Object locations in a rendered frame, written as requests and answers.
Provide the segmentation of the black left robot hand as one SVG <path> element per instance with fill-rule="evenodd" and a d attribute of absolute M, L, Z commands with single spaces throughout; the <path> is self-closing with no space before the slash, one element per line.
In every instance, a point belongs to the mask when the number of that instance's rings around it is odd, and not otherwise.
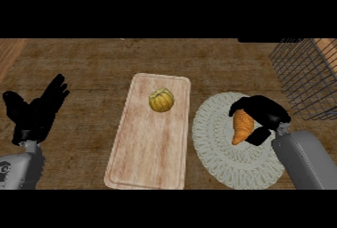
<path fill-rule="evenodd" d="M 6 115 L 15 122 L 12 143 L 21 145 L 27 140 L 41 143 L 47 137 L 58 113 L 69 91 L 65 77 L 58 74 L 46 90 L 31 103 L 13 91 L 3 92 Z"/>

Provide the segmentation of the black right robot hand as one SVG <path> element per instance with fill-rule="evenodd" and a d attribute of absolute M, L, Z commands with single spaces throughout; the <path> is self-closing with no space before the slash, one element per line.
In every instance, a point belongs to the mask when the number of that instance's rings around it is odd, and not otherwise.
<path fill-rule="evenodd" d="M 231 106 L 229 116 L 234 116 L 238 110 L 242 110 L 262 124 L 262 127 L 259 127 L 247 137 L 247 142 L 260 146 L 270 136 L 270 130 L 276 130 L 281 123 L 291 122 L 288 112 L 284 107 L 263 95 L 241 97 Z"/>

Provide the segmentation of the orange croissant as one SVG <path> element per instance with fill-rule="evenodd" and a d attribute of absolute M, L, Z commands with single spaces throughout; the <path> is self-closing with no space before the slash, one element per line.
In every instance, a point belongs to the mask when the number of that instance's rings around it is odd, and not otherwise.
<path fill-rule="evenodd" d="M 238 145 L 251 135 L 254 130 L 254 119 L 244 110 L 238 110 L 234 116 L 234 138 L 232 145 Z"/>

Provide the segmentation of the pale round woven placemat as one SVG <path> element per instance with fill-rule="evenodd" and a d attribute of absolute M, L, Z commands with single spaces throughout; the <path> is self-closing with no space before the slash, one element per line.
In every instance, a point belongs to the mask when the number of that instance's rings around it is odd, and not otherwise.
<path fill-rule="evenodd" d="M 236 190 L 263 190 L 282 177 L 284 166 L 270 146 L 275 132 L 260 146 L 248 142 L 232 145 L 229 109 L 241 97 L 247 95 L 220 93 L 200 105 L 192 124 L 194 147 L 202 166 L 220 183 Z"/>

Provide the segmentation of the yellow ribbed squash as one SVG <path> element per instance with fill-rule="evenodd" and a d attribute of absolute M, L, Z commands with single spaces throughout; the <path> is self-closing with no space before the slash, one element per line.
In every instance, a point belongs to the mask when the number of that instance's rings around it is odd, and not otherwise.
<path fill-rule="evenodd" d="M 168 111 L 174 106 L 174 96 L 167 88 L 157 89 L 149 96 L 149 106 L 157 112 Z"/>

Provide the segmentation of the pale wooden cutting board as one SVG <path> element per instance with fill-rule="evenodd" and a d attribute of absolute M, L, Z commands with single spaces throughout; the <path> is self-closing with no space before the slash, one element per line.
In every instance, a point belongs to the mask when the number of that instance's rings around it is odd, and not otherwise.
<path fill-rule="evenodd" d="M 157 112 L 151 93 L 167 88 L 173 108 Z M 103 182 L 114 189 L 185 187 L 191 82 L 185 77 L 137 73 L 132 79 Z"/>

